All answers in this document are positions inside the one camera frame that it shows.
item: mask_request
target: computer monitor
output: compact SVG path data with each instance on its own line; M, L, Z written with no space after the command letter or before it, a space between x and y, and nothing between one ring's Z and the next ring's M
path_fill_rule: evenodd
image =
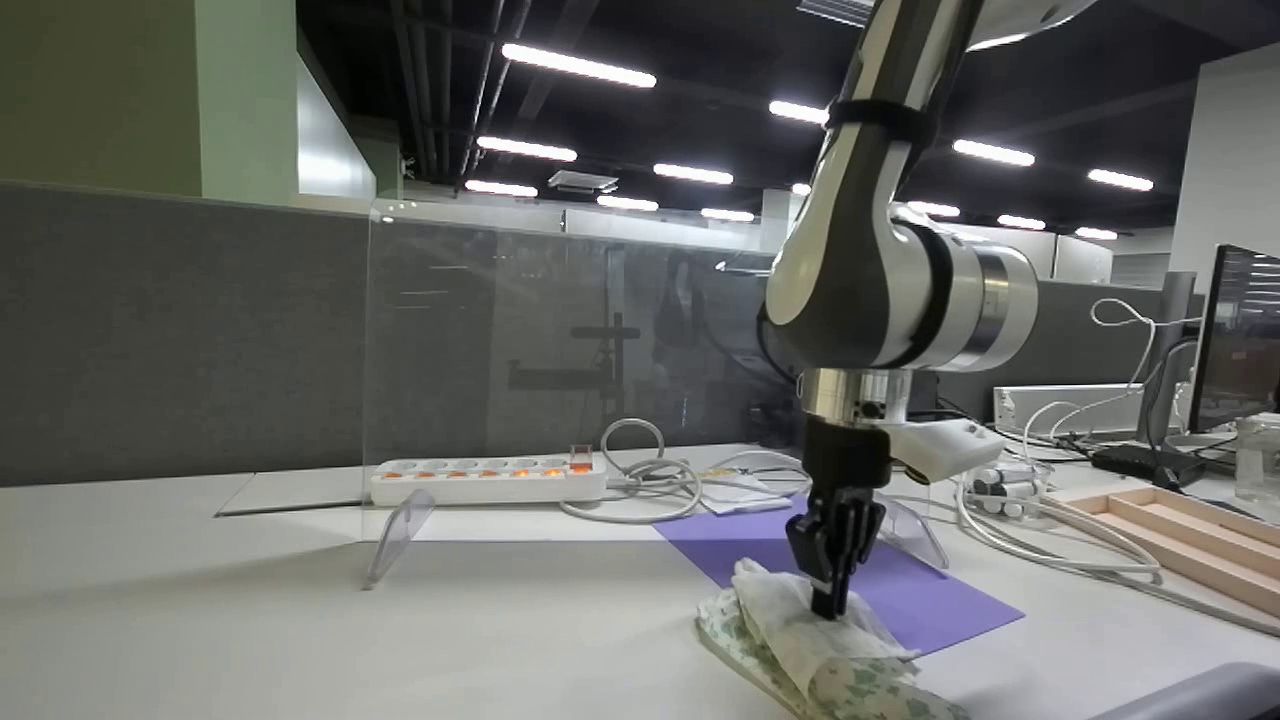
M1280 255L1220 244L1203 299L1192 434L1276 412L1280 402Z

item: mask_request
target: white robotic arm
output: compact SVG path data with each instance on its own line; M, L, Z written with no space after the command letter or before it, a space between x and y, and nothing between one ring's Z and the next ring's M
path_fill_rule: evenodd
M769 324L804 363L806 512L789 523L817 579L810 614L839 618L885 508L896 402L906 370L1005 363L1034 324L1034 273L1001 248L964 248L892 210L927 139L927 102L973 43L1030 35L1093 0L880 0L848 81L806 210L769 275Z

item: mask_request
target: ceiling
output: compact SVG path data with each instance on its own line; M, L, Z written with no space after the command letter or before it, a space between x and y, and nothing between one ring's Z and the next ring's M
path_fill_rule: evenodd
M570 143L570 169L662 210L758 210L762 187L806 180L819 127L769 115L769 102L829 103L860 42L797 0L301 0L301 33L338 114L399 127L414 180L520 180L585 202L546 187L556 164L479 153L475 133L493 133ZM505 66L505 42L647 68L661 85ZM964 58L899 198L959 206L977 224L1001 214L1059 234L1171 224L1194 68L1276 42L1280 0L1101 0L1059 33ZM952 153L954 135L1041 159L981 164ZM657 159L726 169L734 185L661 180ZM1095 164L1153 176L1154 191L1088 185Z

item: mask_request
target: wooden board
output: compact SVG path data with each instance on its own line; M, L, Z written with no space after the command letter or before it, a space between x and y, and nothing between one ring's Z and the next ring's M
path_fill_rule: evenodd
M1171 573L1280 618L1280 529L1153 486L1067 504L1144 546Z

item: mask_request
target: table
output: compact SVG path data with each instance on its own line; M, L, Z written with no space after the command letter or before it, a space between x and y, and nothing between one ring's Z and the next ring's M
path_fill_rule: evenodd
M436 512L431 546L360 592L385 512L210 521L355 488L360 474L0 488L0 715L783 715L694 644L713 579L650 529ZM1222 659L1280 670L1276 639L937 531L959 579L1022 607L919 659L973 715L1093 715Z

